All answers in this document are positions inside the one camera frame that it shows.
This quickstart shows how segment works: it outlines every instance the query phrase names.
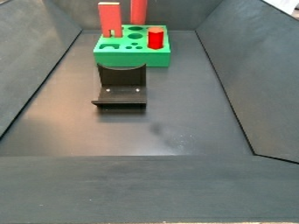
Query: gray panel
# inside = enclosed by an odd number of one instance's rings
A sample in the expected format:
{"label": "gray panel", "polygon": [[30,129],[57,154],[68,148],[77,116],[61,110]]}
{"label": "gray panel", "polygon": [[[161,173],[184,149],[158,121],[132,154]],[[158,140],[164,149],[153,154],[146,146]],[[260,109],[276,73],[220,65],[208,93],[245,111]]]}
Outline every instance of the gray panel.
{"label": "gray panel", "polygon": [[250,155],[194,31],[170,31],[172,62],[146,68],[145,113],[101,111],[92,54],[78,36],[0,143],[1,156]]}
{"label": "gray panel", "polygon": [[250,156],[0,158],[0,223],[297,223],[297,173]]}
{"label": "gray panel", "polygon": [[225,0],[197,29],[254,153],[299,162],[299,23]]}
{"label": "gray panel", "polygon": [[0,136],[80,33],[62,14],[49,0],[0,5]]}
{"label": "gray panel", "polygon": [[[168,25],[170,30],[193,30],[221,0],[148,0],[148,24]],[[98,29],[98,0],[53,0],[82,29]],[[129,22],[129,0],[122,0],[124,24]]]}

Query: green block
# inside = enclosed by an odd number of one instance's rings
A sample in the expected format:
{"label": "green block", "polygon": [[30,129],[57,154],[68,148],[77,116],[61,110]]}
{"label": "green block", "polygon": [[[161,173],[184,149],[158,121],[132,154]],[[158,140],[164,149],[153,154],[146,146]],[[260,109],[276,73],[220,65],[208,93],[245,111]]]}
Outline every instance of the green block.
{"label": "green block", "polygon": [[[146,29],[160,26],[164,29],[162,48],[146,47]],[[105,67],[168,67],[170,47],[164,25],[122,25],[122,38],[98,38],[93,49],[94,60]]]}

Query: black holder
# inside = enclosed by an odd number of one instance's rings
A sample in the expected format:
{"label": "black holder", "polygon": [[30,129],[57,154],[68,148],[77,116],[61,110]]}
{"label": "black holder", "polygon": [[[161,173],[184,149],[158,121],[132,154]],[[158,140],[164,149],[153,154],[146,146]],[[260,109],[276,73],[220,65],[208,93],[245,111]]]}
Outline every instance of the black holder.
{"label": "black holder", "polygon": [[145,107],[145,64],[125,70],[97,64],[97,72],[101,89],[92,101],[96,106]]}

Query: red cylinder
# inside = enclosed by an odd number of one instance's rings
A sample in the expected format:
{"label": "red cylinder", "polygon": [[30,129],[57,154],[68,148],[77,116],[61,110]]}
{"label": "red cylinder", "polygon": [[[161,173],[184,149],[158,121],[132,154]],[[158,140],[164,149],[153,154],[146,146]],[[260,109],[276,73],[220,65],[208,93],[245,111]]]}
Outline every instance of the red cylinder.
{"label": "red cylinder", "polygon": [[162,27],[150,27],[148,28],[148,48],[154,50],[164,47],[164,28]]}

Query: red block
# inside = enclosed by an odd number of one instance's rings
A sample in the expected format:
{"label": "red block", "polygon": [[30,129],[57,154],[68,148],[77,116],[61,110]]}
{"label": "red block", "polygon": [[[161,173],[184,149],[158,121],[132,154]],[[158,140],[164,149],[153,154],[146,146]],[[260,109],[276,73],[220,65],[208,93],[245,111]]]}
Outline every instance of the red block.
{"label": "red block", "polygon": [[130,0],[130,24],[145,24],[146,0]]}
{"label": "red block", "polygon": [[154,50],[164,47],[164,28],[150,27],[148,29],[148,48]]}
{"label": "red block", "polygon": [[120,3],[98,3],[97,11],[104,38],[110,38],[110,31],[116,38],[122,38]]}

